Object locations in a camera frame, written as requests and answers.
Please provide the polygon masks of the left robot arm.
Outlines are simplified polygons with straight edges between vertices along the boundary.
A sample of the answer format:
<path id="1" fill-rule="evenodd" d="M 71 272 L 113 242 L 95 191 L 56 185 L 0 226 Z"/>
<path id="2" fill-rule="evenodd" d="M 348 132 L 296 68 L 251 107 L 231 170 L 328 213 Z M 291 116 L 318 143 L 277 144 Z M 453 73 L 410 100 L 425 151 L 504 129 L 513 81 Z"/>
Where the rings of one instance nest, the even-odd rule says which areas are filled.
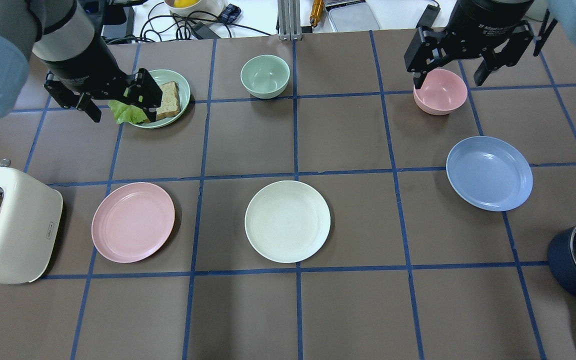
<path id="1" fill-rule="evenodd" d="M 48 68 L 45 89 L 63 109 L 101 120 L 95 100 L 135 106 L 156 120 L 163 92 L 149 71 L 122 71 L 77 0 L 0 0 L 0 118 L 15 107 L 30 55 Z"/>

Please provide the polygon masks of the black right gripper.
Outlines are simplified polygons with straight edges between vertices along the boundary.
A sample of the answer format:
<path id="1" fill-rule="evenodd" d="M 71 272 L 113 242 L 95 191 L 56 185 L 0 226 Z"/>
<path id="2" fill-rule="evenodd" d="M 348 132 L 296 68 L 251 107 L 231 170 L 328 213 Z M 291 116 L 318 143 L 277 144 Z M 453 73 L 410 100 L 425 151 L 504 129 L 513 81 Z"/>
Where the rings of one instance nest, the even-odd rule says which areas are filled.
<path id="1" fill-rule="evenodd" d="M 446 27 L 435 31 L 427 26 L 416 28 L 404 53 L 406 71 L 413 74 L 414 89 L 422 88 L 430 71 L 453 60 L 482 58 L 473 75 L 475 86 L 481 86 L 494 71 L 515 66 L 532 43 L 534 33 L 527 21 L 497 29 Z"/>

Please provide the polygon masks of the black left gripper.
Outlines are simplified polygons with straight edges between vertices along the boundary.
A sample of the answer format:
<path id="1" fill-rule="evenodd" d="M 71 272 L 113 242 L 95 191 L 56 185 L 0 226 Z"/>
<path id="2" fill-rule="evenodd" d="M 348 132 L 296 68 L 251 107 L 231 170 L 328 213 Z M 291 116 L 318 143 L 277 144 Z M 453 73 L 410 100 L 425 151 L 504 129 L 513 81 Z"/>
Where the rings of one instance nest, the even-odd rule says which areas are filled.
<path id="1" fill-rule="evenodd" d="M 108 47 L 88 47 L 66 60 L 44 60 L 50 73 L 44 89 L 62 107 L 84 112 L 100 123 L 102 111 L 92 100 L 116 100 L 138 107 L 151 122 L 157 121 L 163 91 L 150 71 L 127 74 L 119 68 Z"/>

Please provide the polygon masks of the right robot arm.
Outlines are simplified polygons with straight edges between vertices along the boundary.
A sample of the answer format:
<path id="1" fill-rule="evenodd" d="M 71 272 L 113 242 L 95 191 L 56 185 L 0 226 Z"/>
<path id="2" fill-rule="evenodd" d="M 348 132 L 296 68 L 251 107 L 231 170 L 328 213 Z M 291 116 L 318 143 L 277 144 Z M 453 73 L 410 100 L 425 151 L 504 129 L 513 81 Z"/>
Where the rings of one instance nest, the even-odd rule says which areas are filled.
<path id="1" fill-rule="evenodd" d="M 549 0 L 538 33 L 524 18 L 532 4 L 531 0 L 458 0 L 443 30 L 419 25 L 403 57 L 414 88 L 423 86 L 430 71 L 470 59 L 482 59 L 473 76 L 480 86 L 491 73 L 515 66 L 531 43 L 534 55 L 539 55 L 557 25 L 576 45 L 576 0 Z"/>

